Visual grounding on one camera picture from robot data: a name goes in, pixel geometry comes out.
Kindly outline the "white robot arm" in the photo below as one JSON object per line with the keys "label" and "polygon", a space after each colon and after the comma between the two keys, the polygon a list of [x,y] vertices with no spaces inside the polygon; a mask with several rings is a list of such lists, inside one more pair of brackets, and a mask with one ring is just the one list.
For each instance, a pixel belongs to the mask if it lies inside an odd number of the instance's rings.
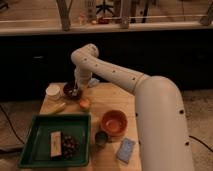
{"label": "white robot arm", "polygon": [[182,95],[174,82],[98,58],[87,44],[71,53],[79,88],[96,74],[135,97],[142,171],[195,171]]}

